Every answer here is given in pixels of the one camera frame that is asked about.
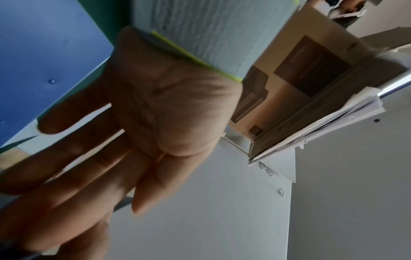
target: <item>paper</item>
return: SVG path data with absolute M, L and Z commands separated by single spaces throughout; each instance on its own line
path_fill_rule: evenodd
M 382 102 L 378 96 L 380 91 L 380 89 L 373 87 L 364 88 L 349 99 L 341 109 L 292 134 L 284 141 L 256 156 L 250 164 L 255 164 L 286 149 L 303 146 L 326 133 L 384 112 L 385 109 L 382 107 Z

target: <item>stack of papers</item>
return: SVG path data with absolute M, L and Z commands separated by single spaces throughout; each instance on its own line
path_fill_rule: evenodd
M 280 153 L 286 149 L 293 149 L 298 146 L 303 147 L 310 140 L 326 133 L 385 112 L 385 109 L 382 107 L 382 101 L 378 96 L 380 92 L 381 89 L 373 87 L 364 88 L 357 95 L 351 97 L 341 109 L 289 136 L 284 141 L 256 156 L 249 163 L 255 164 L 270 155 Z

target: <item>finger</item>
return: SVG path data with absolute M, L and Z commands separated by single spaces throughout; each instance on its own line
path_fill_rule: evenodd
M 0 242 L 21 234 L 52 208 L 74 196 L 116 165 L 130 149 L 131 142 L 125 134 L 122 134 L 61 177 L 41 185 L 7 205 L 0 211 Z
M 60 133 L 107 104 L 107 98 L 102 90 L 102 79 L 97 78 L 85 89 L 53 107 L 39 121 L 39 130 L 44 134 Z
M 101 260 L 109 246 L 112 211 L 86 232 L 60 246 L 56 257 L 64 260 Z
M 29 251 L 45 251 L 81 234 L 112 210 L 152 163 L 152 158 L 132 150 L 110 171 L 30 227 L 17 239 L 17 245 Z
M 15 195 L 36 188 L 119 130 L 110 109 L 104 111 L 79 130 L 2 172 L 0 192 Z
M 175 192 L 213 149 L 214 146 L 190 156 L 164 155 L 157 168 L 138 182 L 131 205 L 133 212 L 142 215 L 158 201 Z

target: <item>hand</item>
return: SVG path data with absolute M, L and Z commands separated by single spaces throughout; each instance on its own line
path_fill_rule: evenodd
M 241 92 L 241 82 L 157 50 L 126 27 L 103 75 L 52 109 L 39 129 L 58 133 L 111 103 L 107 125 L 118 124 L 156 161 L 136 186 L 132 208 L 142 214 L 210 155 Z
M 62 245 L 58 259 L 103 258 L 114 206 L 153 160 L 122 134 L 87 160 L 51 178 L 117 133 L 120 127 L 113 121 L 109 109 L 0 174 L 1 193 L 21 194 L 0 210 L 0 243 L 12 240 L 16 248 L 29 252 Z

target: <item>yellow trim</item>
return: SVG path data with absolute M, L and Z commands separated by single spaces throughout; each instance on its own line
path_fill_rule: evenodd
M 185 49 L 181 48 L 180 46 L 178 46 L 177 44 L 175 44 L 174 42 L 170 41 L 169 39 L 167 39 L 166 37 L 162 36 L 161 34 L 157 33 L 156 31 L 152 31 L 151 32 L 152 35 L 154 35 L 155 37 L 159 38 L 160 40 L 162 40 L 163 42 L 167 43 L 168 45 L 170 45 L 171 47 L 175 48 L 176 50 L 178 50 L 179 52 L 183 53 L 185 56 L 191 58 L 193 61 L 195 61 L 198 64 L 201 64 L 205 67 L 211 68 L 229 78 L 232 78 L 235 81 L 243 81 L 242 78 L 238 78 L 235 77 L 233 75 L 227 74 L 225 72 L 222 72 L 221 70 L 218 70 L 216 68 L 213 68 L 211 65 L 205 63 L 204 61 L 200 60 L 199 58 L 197 58 L 196 56 L 192 55 L 191 53 L 189 53 L 188 51 L 186 51 Z

